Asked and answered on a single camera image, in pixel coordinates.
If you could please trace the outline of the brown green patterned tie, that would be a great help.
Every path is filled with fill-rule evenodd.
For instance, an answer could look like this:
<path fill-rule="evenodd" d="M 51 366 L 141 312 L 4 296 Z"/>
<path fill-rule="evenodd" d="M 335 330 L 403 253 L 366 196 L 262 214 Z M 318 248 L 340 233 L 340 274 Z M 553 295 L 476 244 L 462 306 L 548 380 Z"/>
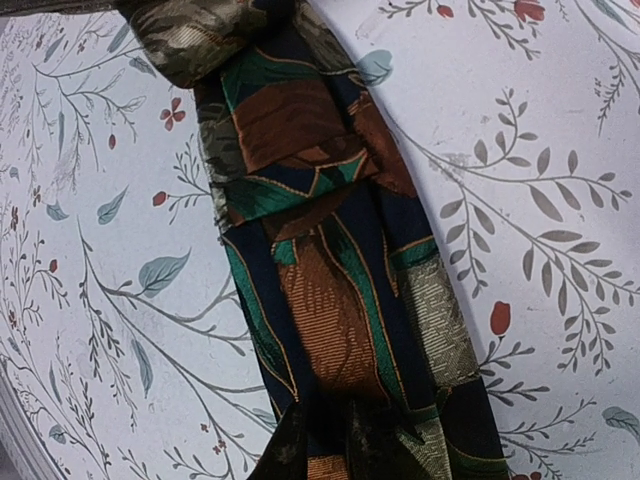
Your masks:
<path fill-rule="evenodd" d="M 216 220 L 278 424 L 256 479 L 505 479 L 411 175 L 306 1 L 120 1 L 194 93 Z"/>

